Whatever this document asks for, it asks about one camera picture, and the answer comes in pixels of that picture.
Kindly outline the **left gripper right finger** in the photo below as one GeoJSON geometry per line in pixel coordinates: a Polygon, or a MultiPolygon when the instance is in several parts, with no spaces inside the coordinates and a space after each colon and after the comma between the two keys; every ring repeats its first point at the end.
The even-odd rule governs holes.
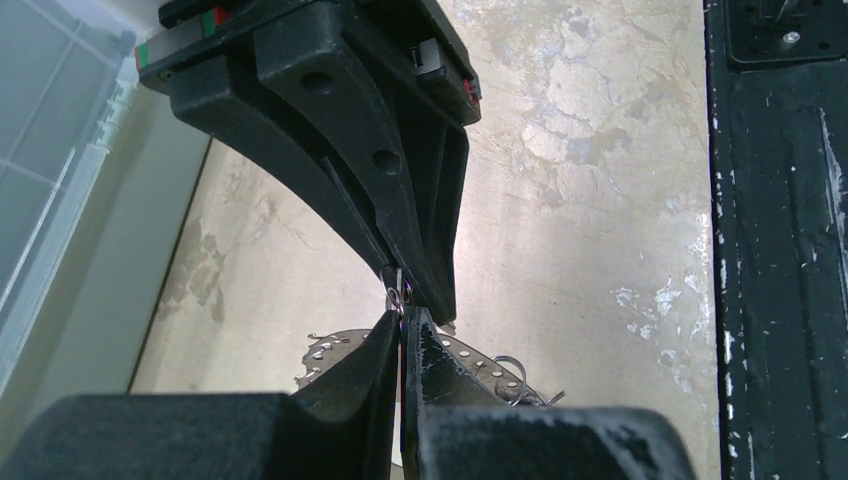
{"type": "Polygon", "coordinates": [[[629,407],[511,406],[406,308],[400,449],[408,479],[692,479],[662,415],[629,407]]]}

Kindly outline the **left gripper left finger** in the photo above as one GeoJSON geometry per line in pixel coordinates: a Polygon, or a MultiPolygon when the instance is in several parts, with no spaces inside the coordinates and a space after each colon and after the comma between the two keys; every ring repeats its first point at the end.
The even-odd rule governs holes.
{"type": "Polygon", "coordinates": [[[386,479],[399,316],[294,394],[79,395],[43,412],[5,479],[386,479]]]}

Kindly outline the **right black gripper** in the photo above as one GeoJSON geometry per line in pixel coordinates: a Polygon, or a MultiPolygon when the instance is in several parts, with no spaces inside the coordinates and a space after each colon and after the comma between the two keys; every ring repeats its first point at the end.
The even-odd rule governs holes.
{"type": "Polygon", "coordinates": [[[453,321],[465,128],[482,92],[441,6],[169,1],[158,19],[134,50],[142,83],[294,192],[375,272],[401,268],[435,321],[453,321]],[[254,30],[257,75],[224,55],[180,71],[227,45],[244,52],[254,30]]]}

